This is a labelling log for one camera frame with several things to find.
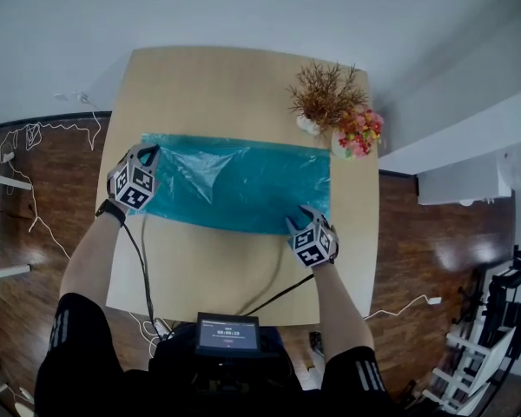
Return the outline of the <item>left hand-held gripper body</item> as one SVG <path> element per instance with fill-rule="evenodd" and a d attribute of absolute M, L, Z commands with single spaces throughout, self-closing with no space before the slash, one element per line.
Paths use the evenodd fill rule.
<path fill-rule="evenodd" d="M 155 173 L 149 173 L 143 165 L 136 166 L 125 162 L 124 156 L 107 176 L 109 197 L 129 209 L 143 209 L 152 200 L 158 188 Z"/>

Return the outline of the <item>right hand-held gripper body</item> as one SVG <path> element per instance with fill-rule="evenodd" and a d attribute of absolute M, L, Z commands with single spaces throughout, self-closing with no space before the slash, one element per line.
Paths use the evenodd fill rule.
<path fill-rule="evenodd" d="M 288 243 L 297 260 L 306 268 L 325 262 L 334 263 L 339 253 L 339 239 L 331 228 L 302 228 L 299 234 L 290 236 Z"/>

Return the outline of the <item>teal plastic bag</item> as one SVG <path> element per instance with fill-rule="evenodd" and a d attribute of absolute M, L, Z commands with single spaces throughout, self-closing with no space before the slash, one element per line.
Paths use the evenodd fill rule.
<path fill-rule="evenodd" d="M 328 150 L 205 136 L 142 134 L 160 147 L 159 188 L 145 212 L 234 232 L 285 235 L 301 205 L 329 215 Z"/>

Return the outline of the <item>person's left forearm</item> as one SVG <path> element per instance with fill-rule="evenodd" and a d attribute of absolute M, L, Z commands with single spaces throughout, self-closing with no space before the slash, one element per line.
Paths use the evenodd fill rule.
<path fill-rule="evenodd" d="M 81 295 L 100 307 L 106 305 L 117 238 L 121 223 L 104 212 L 77 245 L 64 271 L 59 297 Z"/>

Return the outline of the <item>person's right forearm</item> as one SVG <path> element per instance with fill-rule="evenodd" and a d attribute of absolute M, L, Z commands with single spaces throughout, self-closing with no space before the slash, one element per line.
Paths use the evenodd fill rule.
<path fill-rule="evenodd" d="M 313 269 L 319 309 L 320 333 L 326 361 L 346 351 L 367 347 L 374 349 L 373 335 L 353 303 L 337 268 L 330 263 Z"/>

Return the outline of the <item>black wristwatch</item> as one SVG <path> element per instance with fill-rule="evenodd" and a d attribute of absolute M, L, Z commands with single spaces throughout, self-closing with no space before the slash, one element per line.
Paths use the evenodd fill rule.
<path fill-rule="evenodd" d="M 102 204 L 99 206 L 98 210 L 95 213 L 95 217 L 98 218 L 101 215 L 112 215 L 119 222 L 120 227 L 125 225 L 127 211 L 120 207 L 115 201 L 112 199 L 105 199 Z"/>

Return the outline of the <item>colourful flowers in pale pot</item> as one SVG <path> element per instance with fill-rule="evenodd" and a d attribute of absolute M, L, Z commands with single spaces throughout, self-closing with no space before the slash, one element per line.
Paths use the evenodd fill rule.
<path fill-rule="evenodd" d="M 340 115 L 331 139 L 331 151 L 344 160 L 369 156 L 381 141 L 384 119 L 364 105 Z"/>

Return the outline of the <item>black chest-mounted screen device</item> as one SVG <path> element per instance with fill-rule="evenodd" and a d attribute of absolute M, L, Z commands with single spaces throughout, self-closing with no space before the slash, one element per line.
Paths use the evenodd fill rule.
<path fill-rule="evenodd" d="M 200 312 L 196 321 L 195 352 L 225 358 L 253 358 L 261 354 L 256 317 Z"/>

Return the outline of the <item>brown dried plant white pot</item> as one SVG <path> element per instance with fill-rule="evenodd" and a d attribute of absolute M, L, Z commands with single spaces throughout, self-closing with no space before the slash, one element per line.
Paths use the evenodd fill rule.
<path fill-rule="evenodd" d="M 367 93 L 357 83 L 359 70 L 311 61 L 296 74 L 290 84 L 289 111 L 296 114 L 298 127 L 311 136 L 333 129 L 341 117 L 356 106 L 366 105 Z"/>

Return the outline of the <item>white cabinet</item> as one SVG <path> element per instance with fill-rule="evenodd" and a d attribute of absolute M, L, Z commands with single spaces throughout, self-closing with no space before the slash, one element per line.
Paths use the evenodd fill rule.
<path fill-rule="evenodd" d="M 497 155 L 476 156 L 418 174 L 418 203 L 461 204 L 510 198 L 511 187 L 500 174 Z"/>

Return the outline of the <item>person in dark clothes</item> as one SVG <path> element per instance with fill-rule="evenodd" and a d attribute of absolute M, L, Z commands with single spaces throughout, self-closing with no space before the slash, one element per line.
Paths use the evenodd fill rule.
<path fill-rule="evenodd" d="M 332 358 L 321 389 L 306 391 L 271 334 L 260 338 L 267 356 L 251 360 L 201 357 L 195 334 L 181 327 L 146 370 L 124 370 L 102 309 L 64 295 L 36 378 L 37 417 L 405 417 L 369 347 Z"/>

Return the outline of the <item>white slatted rack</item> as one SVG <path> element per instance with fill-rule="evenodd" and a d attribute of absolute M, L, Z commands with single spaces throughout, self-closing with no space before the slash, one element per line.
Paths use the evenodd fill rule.
<path fill-rule="evenodd" d="M 422 397 L 436 404 L 441 411 L 469 417 L 490 388 L 492 376 L 500 369 L 516 331 L 507 327 L 499 330 L 499 341 L 491 347 L 448 333 L 447 343 L 460 350 L 459 364 L 450 374 L 435 367 L 432 374 L 445 384 L 445 389 L 440 394 L 424 389 Z"/>

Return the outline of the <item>black metal stand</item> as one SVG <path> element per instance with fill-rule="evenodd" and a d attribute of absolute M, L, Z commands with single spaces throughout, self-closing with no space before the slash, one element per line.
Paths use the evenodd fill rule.
<path fill-rule="evenodd" d="M 486 348 L 499 342 L 509 328 L 515 330 L 507 356 L 516 360 L 521 355 L 521 249 L 513 248 L 512 259 L 506 269 L 494 274 L 490 268 L 473 272 L 474 285 L 470 290 L 458 289 L 463 303 L 453 325 L 483 322 L 478 344 Z"/>

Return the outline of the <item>white desk frame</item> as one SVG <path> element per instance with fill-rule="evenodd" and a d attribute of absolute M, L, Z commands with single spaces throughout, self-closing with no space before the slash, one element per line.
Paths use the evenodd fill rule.
<path fill-rule="evenodd" d="M 33 189 L 30 182 L 22 182 L 17 179 L 2 175 L 0 175 L 0 184 L 7 187 L 12 187 L 14 189 L 23 189 L 27 191 L 31 191 Z M 15 275 L 23 275 L 29 273 L 30 271 L 31 266 L 29 264 L 0 268 L 0 279 Z"/>

